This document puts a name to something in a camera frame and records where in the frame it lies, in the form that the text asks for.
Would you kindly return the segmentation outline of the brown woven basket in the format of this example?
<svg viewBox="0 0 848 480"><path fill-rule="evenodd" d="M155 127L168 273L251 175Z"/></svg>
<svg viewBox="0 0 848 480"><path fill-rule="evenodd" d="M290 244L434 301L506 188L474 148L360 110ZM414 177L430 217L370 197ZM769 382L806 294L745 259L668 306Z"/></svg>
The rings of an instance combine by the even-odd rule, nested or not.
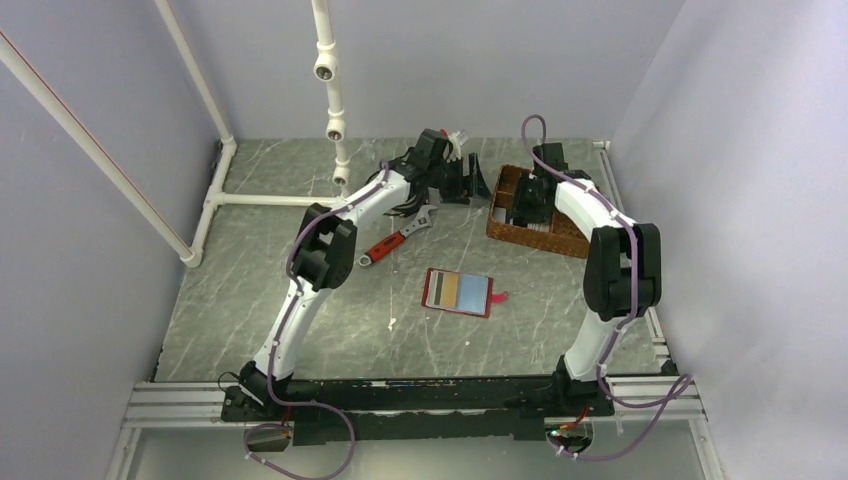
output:
<svg viewBox="0 0 848 480"><path fill-rule="evenodd" d="M487 236L542 251L586 259L589 240L569 217L559 211L554 211L551 217L542 223L521 226L510 222L509 214L520 175L525 172L529 173L530 170L514 165L503 165L500 168L487 217Z"/></svg>

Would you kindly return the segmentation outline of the red leather card holder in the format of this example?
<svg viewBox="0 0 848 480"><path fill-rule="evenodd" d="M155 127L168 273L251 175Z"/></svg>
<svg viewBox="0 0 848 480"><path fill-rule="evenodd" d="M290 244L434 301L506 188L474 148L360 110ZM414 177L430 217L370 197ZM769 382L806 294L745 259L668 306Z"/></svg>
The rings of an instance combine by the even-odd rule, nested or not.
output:
<svg viewBox="0 0 848 480"><path fill-rule="evenodd" d="M495 292L491 277L429 268L421 306L433 310L488 318L491 308L508 300L509 292Z"/></svg>

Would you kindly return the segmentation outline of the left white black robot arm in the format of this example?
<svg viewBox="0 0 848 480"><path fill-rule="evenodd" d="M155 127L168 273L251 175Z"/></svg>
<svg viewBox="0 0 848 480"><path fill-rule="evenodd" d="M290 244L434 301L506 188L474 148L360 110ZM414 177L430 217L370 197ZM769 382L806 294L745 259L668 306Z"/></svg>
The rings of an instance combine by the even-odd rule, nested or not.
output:
<svg viewBox="0 0 848 480"><path fill-rule="evenodd" d="M470 199L460 188L466 140L461 132L425 129L403 154L381 162L349 197L307 208L284 265L289 284L280 311L260 349L237 375L238 390L258 417L272 420L285 411L299 350L323 302L353 271L360 229L389 214L424 212L433 189L443 202Z"/></svg>

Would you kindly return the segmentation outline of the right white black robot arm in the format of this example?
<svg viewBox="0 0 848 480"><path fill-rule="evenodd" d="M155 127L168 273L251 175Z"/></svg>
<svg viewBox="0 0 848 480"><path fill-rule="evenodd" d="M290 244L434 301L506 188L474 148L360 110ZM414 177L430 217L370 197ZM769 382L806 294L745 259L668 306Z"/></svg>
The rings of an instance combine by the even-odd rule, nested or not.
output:
<svg viewBox="0 0 848 480"><path fill-rule="evenodd" d="M653 223L638 223L617 209L591 178L568 169L562 146L527 146L532 179L542 181L545 205L568 217L589 241L583 275L588 310L562 363L568 377L551 388L557 411L574 415L585 407L597 382L603 392L607 361L620 337L662 294L661 236Z"/></svg>

